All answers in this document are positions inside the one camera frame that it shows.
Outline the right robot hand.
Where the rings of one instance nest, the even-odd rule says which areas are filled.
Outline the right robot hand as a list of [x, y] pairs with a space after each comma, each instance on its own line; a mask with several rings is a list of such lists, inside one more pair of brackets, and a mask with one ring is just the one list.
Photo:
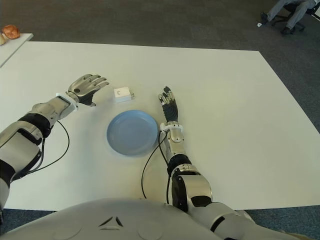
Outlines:
[[162, 111], [164, 113], [166, 121], [178, 122], [179, 111], [172, 90], [168, 86], [166, 86], [163, 89], [163, 92], [158, 95], [158, 99], [162, 106]]

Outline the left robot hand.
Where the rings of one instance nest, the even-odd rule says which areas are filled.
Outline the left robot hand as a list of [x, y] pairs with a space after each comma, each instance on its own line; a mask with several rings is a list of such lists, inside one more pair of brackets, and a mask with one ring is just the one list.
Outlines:
[[98, 74], [85, 74], [69, 86], [66, 94], [77, 103], [95, 107], [96, 104], [93, 102], [95, 93], [109, 84], [105, 77]]

